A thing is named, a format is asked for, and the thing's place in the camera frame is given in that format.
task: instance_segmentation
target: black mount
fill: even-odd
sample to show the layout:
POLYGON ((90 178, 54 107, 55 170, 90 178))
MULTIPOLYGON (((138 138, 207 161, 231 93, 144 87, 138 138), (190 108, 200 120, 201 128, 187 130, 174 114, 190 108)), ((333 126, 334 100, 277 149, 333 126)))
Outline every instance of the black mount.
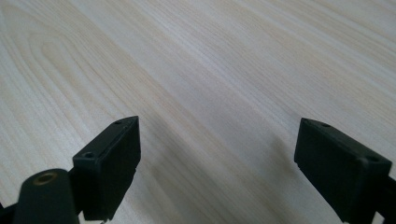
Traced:
POLYGON ((0 210, 0 223, 76 224, 81 211, 87 220, 112 219, 139 162, 138 117, 117 120, 73 157, 70 172, 26 179, 18 203, 0 210))
POLYGON ((396 223, 392 162, 334 127, 302 119, 294 160, 343 222, 396 223))

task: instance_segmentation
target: light wood surface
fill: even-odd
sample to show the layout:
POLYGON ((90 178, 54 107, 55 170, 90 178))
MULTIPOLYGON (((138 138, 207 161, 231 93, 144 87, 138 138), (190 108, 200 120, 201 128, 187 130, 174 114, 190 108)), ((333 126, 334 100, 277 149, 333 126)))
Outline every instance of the light wood surface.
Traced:
POLYGON ((396 2, 2 0, 0 94, 4 205, 138 115, 112 223, 341 223, 293 162, 299 122, 396 161, 396 2))

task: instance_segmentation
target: table surface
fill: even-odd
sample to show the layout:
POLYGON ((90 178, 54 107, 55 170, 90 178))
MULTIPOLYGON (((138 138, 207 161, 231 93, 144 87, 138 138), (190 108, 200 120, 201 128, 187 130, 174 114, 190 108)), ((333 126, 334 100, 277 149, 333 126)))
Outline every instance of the table surface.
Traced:
POLYGON ((395 24, 395 0, 0 1, 0 202, 137 115, 112 223, 341 223, 300 119, 396 161, 395 24))

